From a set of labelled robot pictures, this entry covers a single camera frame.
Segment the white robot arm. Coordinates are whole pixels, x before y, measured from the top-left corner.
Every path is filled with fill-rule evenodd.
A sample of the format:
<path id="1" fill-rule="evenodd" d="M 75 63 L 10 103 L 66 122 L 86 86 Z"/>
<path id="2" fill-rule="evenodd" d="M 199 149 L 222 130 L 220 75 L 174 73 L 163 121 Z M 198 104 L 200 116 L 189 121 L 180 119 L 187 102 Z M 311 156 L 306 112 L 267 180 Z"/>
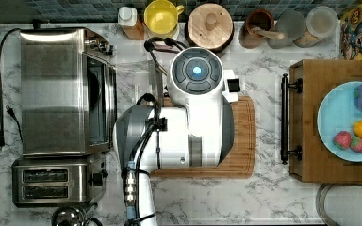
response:
<path id="1" fill-rule="evenodd" d="M 237 82 L 213 52 L 187 47 L 172 38 L 153 37 L 145 50 L 162 41 L 174 51 L 167 74 L 172 105 L 164 107 L 145 93 L 114 124 L 112 137 L 123 179 L 124 226 L 157 226 L 150 183 L 154 170 L 216 167 L 234 143 L 231 104 L 238 95 L 228 86 Z"/>

